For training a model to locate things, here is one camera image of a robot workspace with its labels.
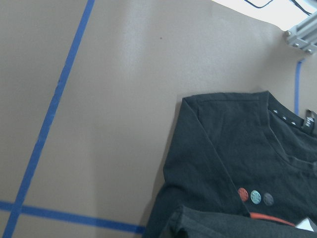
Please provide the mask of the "black t-shirt with logo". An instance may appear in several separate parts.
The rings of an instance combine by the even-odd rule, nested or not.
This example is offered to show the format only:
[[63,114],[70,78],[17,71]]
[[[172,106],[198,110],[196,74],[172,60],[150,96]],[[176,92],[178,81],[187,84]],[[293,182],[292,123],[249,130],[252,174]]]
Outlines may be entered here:
[[182,100],[146,238],[314,238],[317,116],[268,91]]

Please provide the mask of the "aluminium frame post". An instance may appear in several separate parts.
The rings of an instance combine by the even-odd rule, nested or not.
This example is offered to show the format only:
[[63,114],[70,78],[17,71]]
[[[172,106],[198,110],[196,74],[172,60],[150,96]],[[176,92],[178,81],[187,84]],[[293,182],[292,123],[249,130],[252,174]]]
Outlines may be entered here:
[[313,13],[299,24],[285,32],[288,45],[308,54],[317,52],[317,13]]

